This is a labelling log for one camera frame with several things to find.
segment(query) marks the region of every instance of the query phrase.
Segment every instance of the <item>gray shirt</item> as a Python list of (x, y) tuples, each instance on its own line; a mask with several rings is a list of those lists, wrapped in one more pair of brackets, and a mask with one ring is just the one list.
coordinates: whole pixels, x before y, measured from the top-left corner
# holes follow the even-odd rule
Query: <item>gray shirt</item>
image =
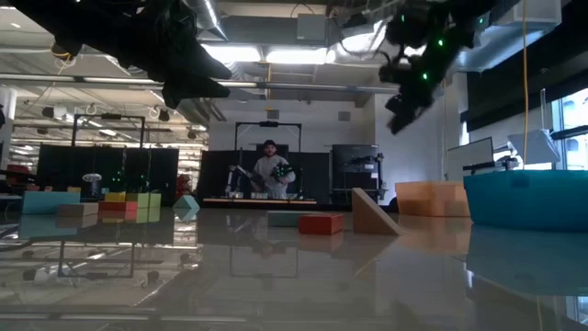
[[(264, 179), (266, 183), (265, 191), (268, 193), (270, 199), (286, 198), (286, 189), (288, 188), (288, 185), (280, 183), (272, 176), (272, 171), (279, 163), (287, 165), (288, 161), (279, 155), (274, 155), (272, 157), (264, 156), (257, 160), (254, 167), (254, 171)], [(288, 183), (293, 182), (295, 179), (296, 175), (294, 175), (294, 172), (286, 175)]]

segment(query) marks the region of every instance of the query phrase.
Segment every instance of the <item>orange block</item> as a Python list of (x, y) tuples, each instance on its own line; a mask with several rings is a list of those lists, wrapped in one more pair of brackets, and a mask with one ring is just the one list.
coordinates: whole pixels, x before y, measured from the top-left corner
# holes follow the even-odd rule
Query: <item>orange block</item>
[(311, 214), (299, 217), (298, 230), (301, 234), (336, 234), (343, 231), (342, 214)]

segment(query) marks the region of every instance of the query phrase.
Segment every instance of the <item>yellow block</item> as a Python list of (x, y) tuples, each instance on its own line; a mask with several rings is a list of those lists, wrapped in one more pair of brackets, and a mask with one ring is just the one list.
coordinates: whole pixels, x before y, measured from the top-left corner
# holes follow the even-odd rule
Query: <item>yellow block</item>
[(127, 197), (127, 192), (109, 192), (104, 197), (106, 202), (124, 202)]

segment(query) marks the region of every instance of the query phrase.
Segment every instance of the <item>black partition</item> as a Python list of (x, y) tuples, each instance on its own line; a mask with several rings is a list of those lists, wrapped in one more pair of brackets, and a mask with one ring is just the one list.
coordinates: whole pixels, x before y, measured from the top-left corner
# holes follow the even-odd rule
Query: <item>black partition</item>
[(162, 204), (175, 201), (179, 151), (171, 148), (113, 148), (54, 146), (40, 147), (37, 178), (53, 190), (83, 187), (82, 176), (102, 176), (102, 188), (137, 192), (141, 182), (149, 182), (149, 190), (162, 193)]

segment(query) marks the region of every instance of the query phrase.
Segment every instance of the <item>yellow cable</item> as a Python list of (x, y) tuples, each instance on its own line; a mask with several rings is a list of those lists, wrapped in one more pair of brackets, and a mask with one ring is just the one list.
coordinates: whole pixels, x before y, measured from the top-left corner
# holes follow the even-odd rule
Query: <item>yellow cable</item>
[(526, 0), (523, 0), (523, 87), (525, 90), (525, 137), (523, 140), (523, 169), (526, 167), (526, 136), (529, 130), (529, 85), (526, 71)]

